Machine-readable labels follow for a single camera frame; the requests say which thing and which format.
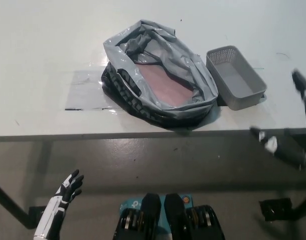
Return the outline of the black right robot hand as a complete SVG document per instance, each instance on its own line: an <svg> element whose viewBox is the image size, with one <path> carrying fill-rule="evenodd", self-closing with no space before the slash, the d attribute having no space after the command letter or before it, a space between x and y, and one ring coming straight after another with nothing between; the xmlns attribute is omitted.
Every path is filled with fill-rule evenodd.
<svg viewBox="0 0 306 240"><path fill-rule="evenodd" d="M306 78L297 69L292 71L291 76L296 90L300 93L306 116ZM295 151L290 145L282 141L281 138L268 134L257 127L251 127L250 132L258 139L258 142L265 150L271 153L275 158L296 169L306 169L306 150Z"/></svg>

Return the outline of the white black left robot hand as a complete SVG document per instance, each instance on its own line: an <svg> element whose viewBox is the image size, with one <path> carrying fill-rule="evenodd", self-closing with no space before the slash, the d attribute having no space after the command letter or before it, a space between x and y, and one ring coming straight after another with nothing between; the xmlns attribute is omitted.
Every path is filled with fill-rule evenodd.
<svg viewBox="0 0 306 240"><path fill-rule="evenodd" d="M34 240L59 240L66 211L73 199L80 195L84 176L72 172L50 198L34 233Z"/></svg>

